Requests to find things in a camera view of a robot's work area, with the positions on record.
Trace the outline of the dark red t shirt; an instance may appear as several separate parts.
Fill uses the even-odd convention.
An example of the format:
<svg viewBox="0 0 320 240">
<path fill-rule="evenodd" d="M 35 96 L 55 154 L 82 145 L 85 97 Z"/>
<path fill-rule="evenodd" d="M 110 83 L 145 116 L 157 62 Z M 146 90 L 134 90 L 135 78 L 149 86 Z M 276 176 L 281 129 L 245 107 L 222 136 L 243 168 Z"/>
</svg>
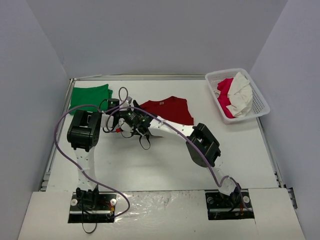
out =
<svg viewBox="0 0 320 240">
<path fill-rule="evenodd" d="M 194 125 L 194 118 L 189 112 L 188 102 L 185 98 L 170 96 L 159 101 L 148 100 L 140 107 L 168 121 L 187 126 Z"/>
</svg>

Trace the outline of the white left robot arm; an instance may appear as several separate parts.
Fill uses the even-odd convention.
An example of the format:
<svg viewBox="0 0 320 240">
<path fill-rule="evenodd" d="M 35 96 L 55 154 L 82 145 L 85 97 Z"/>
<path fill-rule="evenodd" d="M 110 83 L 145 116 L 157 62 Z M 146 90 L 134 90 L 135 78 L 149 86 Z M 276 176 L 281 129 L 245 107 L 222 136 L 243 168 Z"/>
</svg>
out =
<svg viewBox="0 0 320 240">
<path fill-rule="evenodd" d="M 101 203 L 99 195 L 99 183 L 96 180 L 94 151 L 100 137 L 100 129 L 107 128 L 107 121 L 112 121 L 109 132 L 115 130 L 116 126 L 127 124 L 131 130 L 130 134 L 143 135 L 147 129 L 139 130 L 143 114 L 132 109 L 120 110 L 119 100 L 112 99 L 111 107 L 105 115 L 101 110 L 86 111 L 77 109 L 67 132 L 67 141 L 71 144 L 75 155 L 75 165 L 78 168 L 78 186 L 76 197 L 82 199 L 82 203 L 89 209 L 97 208 Z"/>
</svg>

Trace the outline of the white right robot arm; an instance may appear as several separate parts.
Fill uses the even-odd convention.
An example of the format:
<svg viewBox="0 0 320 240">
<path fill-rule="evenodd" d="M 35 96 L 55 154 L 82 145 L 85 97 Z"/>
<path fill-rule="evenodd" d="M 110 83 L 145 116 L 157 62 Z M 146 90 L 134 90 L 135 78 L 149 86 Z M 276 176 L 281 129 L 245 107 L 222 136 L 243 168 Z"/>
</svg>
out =
<svg viewBox="0 0 320 240">
<path fill-rule="evenodd" d="M 237 184 L 232 177 L 224 174 L 215 164 L 217 158 L 221 156 L 220 143 L 205 124 L 180 124 L 136 107 L 122 109 L 116 116 L 119 124 L 123 125 L 123 130 L 134 135 L 147 138 L 162 137 L 185 142 L 192 161 L 209 170 L 218 191 L 222 194 L 222 202 L 229 207 L 239 202 Z"/>
</svg>

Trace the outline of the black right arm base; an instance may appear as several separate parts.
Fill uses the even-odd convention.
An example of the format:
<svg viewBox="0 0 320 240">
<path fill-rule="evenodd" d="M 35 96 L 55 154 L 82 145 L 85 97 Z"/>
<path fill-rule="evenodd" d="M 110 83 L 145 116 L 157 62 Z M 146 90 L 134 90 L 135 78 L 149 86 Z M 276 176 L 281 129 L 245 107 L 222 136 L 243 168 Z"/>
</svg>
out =
<svg viewBox="0 0 320 240">
<path fill-rule="evenodd" d="M 205 200 L 209 221 L 254 219 L 255 215 L 248 190 L 236 191 L 230 196 L 219 191 L 206 191 Z"/>
</svg>

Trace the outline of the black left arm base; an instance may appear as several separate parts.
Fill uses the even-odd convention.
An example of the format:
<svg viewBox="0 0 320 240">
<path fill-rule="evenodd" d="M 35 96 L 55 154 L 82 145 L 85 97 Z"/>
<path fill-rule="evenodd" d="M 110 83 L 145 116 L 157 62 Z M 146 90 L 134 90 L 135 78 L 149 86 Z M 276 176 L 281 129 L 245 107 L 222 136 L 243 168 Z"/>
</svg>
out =
<svg viewBox="0 0 320 240">
<path fill-rule="evenodd" d="M 117 196 L 112 192 L 99 192 L 93 199 L 88 194 L 72 194 L 69 206 L 69 224 L 113 223 Z"/>
</svg>

